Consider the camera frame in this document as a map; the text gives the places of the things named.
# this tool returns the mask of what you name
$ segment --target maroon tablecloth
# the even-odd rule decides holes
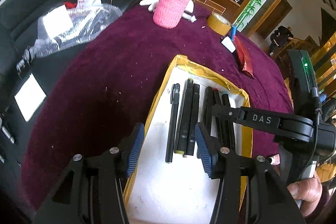
[[[237,36],[251,55],[255,80],[242,74],[220,35],[206,23],[181,19],[174,29],[153,23],[147,7],[135,7],[91,42],[47,98],[31,134],[22,166],[27,198],[38,208],[75,154],[100,155],[118,145],[138,121],[145,123],[169,63],[183,54],[224,76],[250,97],[251,106],[291,112],[277,65],[252,41]],[[253,155],[277,153],[273,136],[254,131]]]

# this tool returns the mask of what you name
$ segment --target blue gripper pad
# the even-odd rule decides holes
[[[134,126],[133,132],[131,134],[131,139],[135,139],[135,141],[127,162],[126,174],[128,178],[134,172],[135,167],[137,166],[144,138],[145,138],[145,126],[143,125],[143,123],[138,122]]]
[[[195,138],[204,172],[211,177],[212,168],[218,162],[218,153],[214,149],[211,137],[202,122],[195,126]]]

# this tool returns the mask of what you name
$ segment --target black chair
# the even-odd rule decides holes
[[[37,38],[37,20],[50,9],[77,0],[6,0],[0,6],[0,113],[4,114],[4,124],[16,139],[13,145],[0,131],[0,154],[6,163],[0,162],[0,189],[25,214],[32,217],[33,211],[25,205],[22,193],[18,190],[21,181],[21,167],[35,120],[43,106],[38,108],[29,122],[26,122],[14,100],[14,95],[32,73],[48,96],[72,63],[74,58],[88,44],[52,54],[46,58],[35,59],[18,76],[16,64],[21,60],[24,50],[33,46]],[[124,13],[138,0],[112,0]]]

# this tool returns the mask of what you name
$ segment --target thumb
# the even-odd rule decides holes
[[[316,173],[313,178],[294,182],[287,188],[294,199],[305,201],[301,206],[303,216],[314,211],[322,195],[322,185]]]

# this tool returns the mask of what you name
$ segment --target bubble wrap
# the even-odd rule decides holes
[[[38,20],[35,44],[30,48],[32,58],[46,57],[67,48],[88,43],[94,40],[108,25],[122,16],[121,10],[110,4],[73,8],[67,10],[73,27],[56,37],[49,37],[44,25],[43,17]]]

